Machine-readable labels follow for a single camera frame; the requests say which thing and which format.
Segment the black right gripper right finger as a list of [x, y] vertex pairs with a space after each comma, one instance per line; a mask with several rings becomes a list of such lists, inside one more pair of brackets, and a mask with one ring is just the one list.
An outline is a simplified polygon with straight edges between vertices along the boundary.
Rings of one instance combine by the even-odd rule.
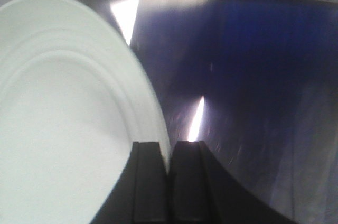
[[292, 223], [237, 182], [203, 141], [176, 143], [170, 184], [173, 223]]

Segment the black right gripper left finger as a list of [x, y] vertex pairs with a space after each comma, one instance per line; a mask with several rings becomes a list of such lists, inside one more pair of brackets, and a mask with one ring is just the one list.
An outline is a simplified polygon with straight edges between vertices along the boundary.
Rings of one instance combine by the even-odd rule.
[[133, 143], [123, 173], [91, 223], [169, 223], [159, 143]]

